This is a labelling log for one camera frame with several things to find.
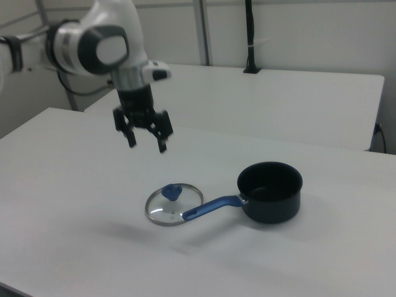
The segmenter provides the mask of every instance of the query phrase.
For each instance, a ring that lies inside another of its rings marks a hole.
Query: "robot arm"
[[[168,113],[156,113],[150,83],[170,77],[169,67],[149,61],[139,17],[131,0],[95,0],[81,20],[66,20],[43,32],[0,37],[1,76],[36,67],[75,75],[111,75],[121,106],[113,111],[116,129],[133,147],[133,128],[158,140],[161,152],[173,133]]]

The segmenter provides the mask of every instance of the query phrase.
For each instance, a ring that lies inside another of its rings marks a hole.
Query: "lid knob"
[[[183,188],[179,184],[169,184],[162,188],[161,194],[170,201],[176,201],[182,191]]]

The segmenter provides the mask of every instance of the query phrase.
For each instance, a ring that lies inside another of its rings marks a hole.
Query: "black saucepan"
[[[303,178],[290,165],[263,162],[247,167],[238,177],[240,195],[224,196],[183,213],[191,221],[223,206],[242,207],[261,223],[281,223],[293,218],[300,206]]]

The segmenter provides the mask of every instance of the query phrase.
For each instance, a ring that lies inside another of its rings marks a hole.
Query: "white table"
[[[0,140],[0,282],[34,297],[394,296],[396,156],[180,127],[161,155],[136,138],[131,150],[110,118],[48,109]],[[168,183],[237,193],[259,161],[303,176],[289,222],[144,215]]]
[[[378,75],[171,65],[152,84],[155,107],[181,127],[367,150],[381,99]],[[112,91],[85,110],[113,116]]]

